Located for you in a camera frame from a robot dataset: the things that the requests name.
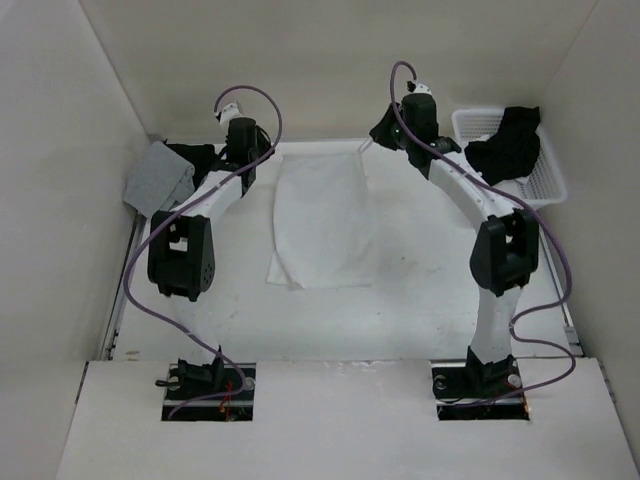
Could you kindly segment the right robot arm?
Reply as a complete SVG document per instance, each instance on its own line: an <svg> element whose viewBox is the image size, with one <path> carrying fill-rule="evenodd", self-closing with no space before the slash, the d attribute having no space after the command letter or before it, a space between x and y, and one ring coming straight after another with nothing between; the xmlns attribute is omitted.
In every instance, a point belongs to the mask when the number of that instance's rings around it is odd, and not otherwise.
<svg viewBox="0 0 640 480"><path fill-rule="evenodd" d="M370 137L384 148L405 152L410 164L449 197L476 232L469 267L479 288L479 307L463 380L471 393L487 395L500 383L499 370L512 361L509 322L538 267L537 223L530 212L486 190L470 167L449 165L437 156L460 148L438 135L430 94L410 93L400 103L391 102Z"/></svg>

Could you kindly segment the white tank top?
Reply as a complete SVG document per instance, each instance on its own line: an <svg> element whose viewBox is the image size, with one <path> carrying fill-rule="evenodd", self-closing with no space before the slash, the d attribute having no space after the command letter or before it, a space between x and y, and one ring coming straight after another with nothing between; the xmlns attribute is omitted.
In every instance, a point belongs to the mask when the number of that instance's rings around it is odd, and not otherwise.
<svg viewBox="0 0 640 480"><path fill-rule="evenodd" d="M368 287L379 263L378 225L362 147L285 154L272 212L266 282L291 290Z"/></svg>

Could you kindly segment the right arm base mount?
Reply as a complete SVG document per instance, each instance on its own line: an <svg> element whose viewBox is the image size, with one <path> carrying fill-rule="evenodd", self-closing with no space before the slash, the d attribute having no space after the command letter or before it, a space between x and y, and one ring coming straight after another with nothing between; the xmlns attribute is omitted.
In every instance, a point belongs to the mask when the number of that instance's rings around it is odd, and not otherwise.
<svg viewBox="0 0 640 480"><path fill-rule="evenodd" d="M436 414L441 421L530 419L525 395L502 396L522 387L514 357L483 364L467 350L464 363L435 363L431 367Z"/></svg>

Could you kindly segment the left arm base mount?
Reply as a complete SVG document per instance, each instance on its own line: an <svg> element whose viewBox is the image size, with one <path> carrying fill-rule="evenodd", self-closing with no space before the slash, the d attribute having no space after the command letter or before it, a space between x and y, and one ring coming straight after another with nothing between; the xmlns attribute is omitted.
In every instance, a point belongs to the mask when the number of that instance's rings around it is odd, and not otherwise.
<svg viewBox="0 0 640 480"><path fill-rule="evenodd" d="M257 365L240 364L247 381L221 359L196 365L179 359L155 385L163 390L165 422L249 422L253 420Z"/></svg>

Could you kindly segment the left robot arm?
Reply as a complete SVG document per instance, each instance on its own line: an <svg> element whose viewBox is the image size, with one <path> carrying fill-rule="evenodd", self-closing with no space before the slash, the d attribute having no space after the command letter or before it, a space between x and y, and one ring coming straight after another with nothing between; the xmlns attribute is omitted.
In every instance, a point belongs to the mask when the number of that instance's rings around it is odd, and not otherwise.
<svg viewBox="0 0 640 480"><path fill-rule="evenodd" d="M211 172L228 174L258 160L271 142L262 127L247 117L234 118L228 124L226 144L213 157ZM221 186L189 214L182 214L150 242L147 276L166 297L182 297L191 302L206 292L215 276L212 225L256 180L251 168Z"/></svg>

